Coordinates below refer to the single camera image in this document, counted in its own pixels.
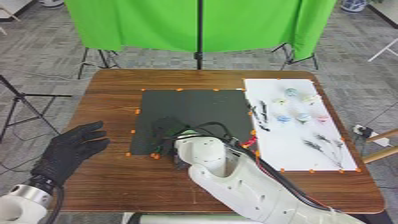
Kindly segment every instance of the wire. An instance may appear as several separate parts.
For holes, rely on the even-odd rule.
[[[54,208],[50,218],[46,220],[46,224],[54,224],[57,216],[59,216],[62,204],[64,204],[64,187],[55,186],[55,190],[57,190],[57,204],[55,204],[55,208]]]
[[[224,127],[226,129],[226,135],[229,132],[226,126],[219,123],[219,122],[208,122],[206,125],[219,125]],[[229,148],[242,154],[245,154],[249,156],[249,158],[253,159],[253,161],[256,162],[258,160],[258,164],[260,164],[260,170],[265,172],[267,175],[270,175],[276,179],[276,181],[281,183],[281,185],[285,186],[286,190],[290,191],[290,193],[293,194],[293,196],[297,197],[297,199],[302,201],[302,203],[306,203],[313,208],[324,210],[324,211],[331,211],[331,207],[327,207],[308,195],[306,193],[301,191],[301,189],[297,188],[297,186],[293,185],[293,183],[288,181],[288,179],[285,178],[285,176],[281,175],[281,173],[276,171],[276,169],[272,168],[272,166],[269,165],[269,163],[263,161],[261,158],[256,157],[254,153],[251,150],[247,150],[245,148],[242,148],[240,146],[240,142],[235,143],[235,145],[229,143],[231,139],[224,139],[217,136],[212,135],[192,135],[187,137],[180,137],[174,136],[176,140],[183,140],[189,138],[197,138],[197,137],[215,137],[219,138],[219,140],[224,142],[224,144],[229,146]]]

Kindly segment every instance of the paper sheet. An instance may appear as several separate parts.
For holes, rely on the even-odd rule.
[[[286,89],[297,89],[297,96],[286,96]],[[317,96],[313,81],[308,79],[245,79],[245,97],[256,111],[253,123],[258,135],[261,158],[272,167],[286,171],[356,170],[357,165],[350,151],[341,141],[341,135],[322,99],[304,102],[304,98]],[[267,118],[263,119],[261,101],[267,104]],[[297,120],[299,114],[311,115],[308,122]],[[279,116],[292,120],[283,123]]]

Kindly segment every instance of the black glove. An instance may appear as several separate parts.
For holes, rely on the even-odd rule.
[[[80,125],[52,139],[41,160],[38,161],[30,173],[34,176],[43,175],[54,180],[59,186],[64,185],[84,160],[89,159],[109,146],[109,139],[94,140],[107,135],[105,131],[98,131],[102,127],[102,121]]]

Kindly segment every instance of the light stand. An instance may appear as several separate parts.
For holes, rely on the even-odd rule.
[[[14,86],[11,85],[7,79],[4,78],[2,75],[0,75],[0,83],[4,84],[6,88],[9,89],[9,91],[11,91],[13,94],[14,94],[14,100],[13,100],[13,105],[11,105],[11,111],[9,111],[9,115],[7,115],[7,119],[6,119],[6,124],[4,124],[4,129],[2,129],[2,134],[0,134],[0,143],[2,143],[2,140],[4,140],[4,135],[6,135],[7,128],[13,127],[13,126],[16,126],[18,124],[23,124],[23,123],[27,123],[27,122],[38,120],[38,119],[41,119],[41,120],[45,121],[45,124],[46,124],[46,126],[52,128],[54,132],[55,132],[57,134],[61,134],[59,131],[57,131],[57,129],[55,129],[55,127],[54,127],[54,125],[50,124],[50,122],[48,122],[48,120],[46,120],[46,118],[45,118],[45,114],[46,114],[46,111],[48,111],[48,108],[50,108],[50,106],[52,106],[52,103],[54,103],[55,98],[57,98],[57,97],[71,97],[71,95],[25,94],[25,93],[18,92]],[[45,109],[43,109],[41,112],[38,111],[36,107],[32,106],[32,104],[30,104],[30,102],[29,102],[29,100],[27,100],[27,98],[25,98],[27,96],[39,96],[39,97],[50,97],[50,98],[52,98],[52,100],[50,100],[50,102],[48,102],[48,105],[46,105],[46,107],[45,107]],[[32,113],[34,113],[36,116],[34,116],[32,118],[29,118],[29,119],[25,119],[25,120],[16,121],[14,123],[11,123],[11,118],[13,118],[13,114],[14,114],[14,110],[16,110],[16,104],[18,104],[18,102],[23,103],[23,105],[27,106],[27,108],[29,108],[29,110],[32,111]]]

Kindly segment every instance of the floor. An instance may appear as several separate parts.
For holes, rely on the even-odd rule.
[[[84,80],[78,81],[84,47],[66,8],[48,10],[34,5],[20,18],[22,22],[2,23],[9,35],[0,35],[0,73],[23,92],[73,94],[73,98],[55,101],[48,111],[48,120],[62,130],[96,67],[86,69]],[[384,132],[398,126],[398,58],[386,53],[373,63],[366,62],[396,36],[398,30],[370,10],[350,15],[336,8],[317,49],[320,70],[315,71],[311,62],[286,67],[286,70],[315,72],[347,129],[363,124],[377,132]],[[283,64],[283,54],[272,54],[270,49],[213,53],[205,57],[206,69],[279,70]],[[89,60],[100,63],[94,51]],[[116,60],[123,68],[196,67],[190,53],[151,49],[128,48]],[[13,95],[0,86],[0,123],[6,121],[11,100]],[[34,98],[32,103],[43,107],[46,102],[43,98]],[[18,106],[16,120],[29,116],[27,108]],[[25,171],[34,165],[52,136],[39,121],[9,130],[0,145],[0,161],[9,167],[27,160],[30,162],[16,168],[20,172],[4,173],[6,169],[0,167],[0,194],[29,179]],[[381,149],[375,144],[365,145],[356,135],[352,137],[363,155]],[[368,168],[386,197],[388,213],[398,223],[398,155],[373,162]],[[59,218],[62,224],[119,222],[118,213],[66,213]]]

